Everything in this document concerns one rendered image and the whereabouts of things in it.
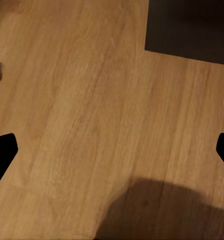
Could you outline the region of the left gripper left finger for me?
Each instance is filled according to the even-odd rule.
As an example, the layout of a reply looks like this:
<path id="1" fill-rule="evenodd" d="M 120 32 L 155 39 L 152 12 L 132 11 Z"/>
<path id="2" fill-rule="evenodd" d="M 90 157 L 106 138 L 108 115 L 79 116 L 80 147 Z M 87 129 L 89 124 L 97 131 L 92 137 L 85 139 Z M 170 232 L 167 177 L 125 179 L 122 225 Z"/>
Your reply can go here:
<path id="1" fill-rule="evenodd" d="M 0 136 L 0 181 L 17 152 L 17 140 L 13 133 Z"/>

